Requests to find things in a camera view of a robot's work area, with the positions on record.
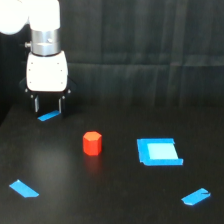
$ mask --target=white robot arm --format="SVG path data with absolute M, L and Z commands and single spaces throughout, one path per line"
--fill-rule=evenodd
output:
M 65 91 L 68 68 L 60 45 L 58 0 L 0 0 L 1 33 L 18 33 L 26 24 L 30 24 L 32 38 L 25 44 L 31 49 L 26 70 L 27 88 L 33 92 Z M 37 112 L 39 99 L 35 100 Z

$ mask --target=red block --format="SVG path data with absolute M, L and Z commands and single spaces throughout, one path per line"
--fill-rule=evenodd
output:
M 89 156 L 98 156 L 102 151 L 102 135 L 93 131 L 83 136 L 83 151 Z

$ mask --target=blue square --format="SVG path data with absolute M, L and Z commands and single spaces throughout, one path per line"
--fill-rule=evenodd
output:
M 179 159 L 174 147 L 174 140 L 138 139 L 139 160 L 146 166 L 181 166 L 183 159 Z

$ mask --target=blue paper piece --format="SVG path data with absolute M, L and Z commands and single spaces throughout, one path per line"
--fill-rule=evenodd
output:
M 37 197 L 39 194 L 32 190 L 30 187 L 17 180 L 13 184 L 9 185 L 14 191 L 21 194 L 24 198 Z
M 157 150 L 161 149 L 162 147 L 165 147 L 163 150 L 166 149 L 167 144 L 174 144 L 173 139 L 138 139 L 138 151 L 139 151 L 139 160 L 140 162 L 144 163 L 146 166 L 181 166 L 183 165 L 183 159 L 178 159 L 178 157 L 175 157 L 173 151 L 172 151 L 172 157 L 167 155 L 167 159 L 164 159 L 164 156 L 162 159 L 159 158 L 159 153 L 155 154 L 154 152 L 154 158 L 150 157 L 150 144 L 155 145 L 158 143 Z M 169 145 L 168 150 L 173 150 L 173 148 Z
M 181 200 L 186 205 L 195 205 L 198 202 L 210 197 L 210 195 L 211 194 L 207 190 L 201 188 L 200 190 L 195 191 L 194 193 L 182 198 Z
M 38 117 L 38 119 L 39 119 L 40 121 L 46 121 L 46 120 L 48 120 L 48 119 L 50 119 L 50 118 L 52 118 L 52 117 L 55 117 L 55 116 L 57 116 L 57 115 L 59 115 L 59 114 L 60 114 L 60 112 L 57 111 L 57 110 L 55 110 L 55 111 L 53 111 L 53 112 L 51 112 L 51 113 L 49 113 L 49 114 L 45 114 L 45 115 L 43 115 L 43 116 L 41 116 L 41 117 Z

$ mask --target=blue tape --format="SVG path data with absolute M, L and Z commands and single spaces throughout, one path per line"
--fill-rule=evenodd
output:
M 60 114 L 60 112 L 57 111 L 57 110 L 55 110 L 55 111 L 53 111 L 53 112 L 51 112 L 51 113 L 49 113 L 49 114 L 45 114 L 45 115 L 43 115 L 43 116 L 41 116 L 41 117 L 38 117 L 38 119 L 39 119 L 40 121 L 46 121 L 46 120 L 48 120 L 48 119 L 50 119 L 50 118 L 52 118 L 52 117 L 58 116 L 59 114 Z
M 22 183 L 20 180 L 17 180 L 13 184 L 9 185 L 9 187 L 21 194 L 24 198 L 37 197 L 39 195 L 37 192 Z
M 210 195 L 211 194 L 207 190 L 201 188 L 198 191 L 195 191 L 194 193 L 182 198 L 181 200 L 186 205 L 195 205 L 198 202 L 210 197 Z
M 183 159 L 151 159 L 148 144 L 174 144 L 173 139 L 137 139 L 139 161 L 146 166 L 182 166 Z

